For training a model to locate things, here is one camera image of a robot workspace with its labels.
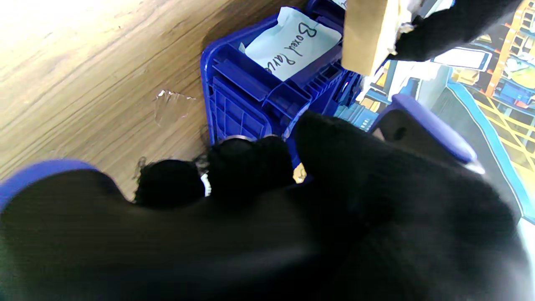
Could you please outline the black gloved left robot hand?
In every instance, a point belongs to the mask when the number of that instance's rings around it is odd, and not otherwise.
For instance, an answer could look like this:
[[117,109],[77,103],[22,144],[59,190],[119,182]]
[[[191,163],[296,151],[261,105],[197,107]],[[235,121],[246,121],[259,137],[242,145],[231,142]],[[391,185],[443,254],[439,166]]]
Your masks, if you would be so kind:
[[448,9],[413,21],[413,30],[395,43],[394,61],[425,62],[478,38],[488,28],[515,12],[521,0],[457,0]]

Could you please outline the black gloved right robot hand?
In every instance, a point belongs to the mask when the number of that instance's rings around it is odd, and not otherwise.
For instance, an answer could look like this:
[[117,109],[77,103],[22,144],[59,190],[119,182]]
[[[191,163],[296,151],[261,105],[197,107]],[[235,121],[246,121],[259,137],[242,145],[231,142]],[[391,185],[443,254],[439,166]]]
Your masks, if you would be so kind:
[[[307,111],[296,145],[309,183],[296,197],[333,210],[342,260],[321,301],[533,301],[529,256],[512,208],[481,176],[381,141],[336,117]],[[142,166],[134,203],[153,209],[206,196],[229,208],[289,189],[287,143],[232,137],[193,161]]]

